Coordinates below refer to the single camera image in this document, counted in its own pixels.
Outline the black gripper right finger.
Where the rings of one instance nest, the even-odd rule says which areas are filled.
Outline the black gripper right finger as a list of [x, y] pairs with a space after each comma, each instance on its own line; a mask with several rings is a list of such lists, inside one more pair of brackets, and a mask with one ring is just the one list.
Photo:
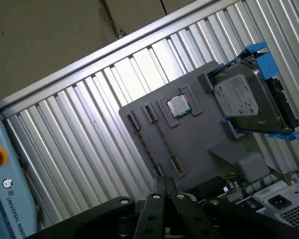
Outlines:
[[167, 177], [176, 230], [192, 239], [299, 239], [298, 228], [222, 198], [225, 187], [221, 177], [214, 177], [180, 193]]

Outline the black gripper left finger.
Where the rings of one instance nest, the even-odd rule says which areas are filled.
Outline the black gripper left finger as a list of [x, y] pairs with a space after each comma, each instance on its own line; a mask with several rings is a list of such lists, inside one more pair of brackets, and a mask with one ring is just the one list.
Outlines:
[[161, 239], [166, 178], [145, 200], [119, 196], [31, 235], [32, 239]]

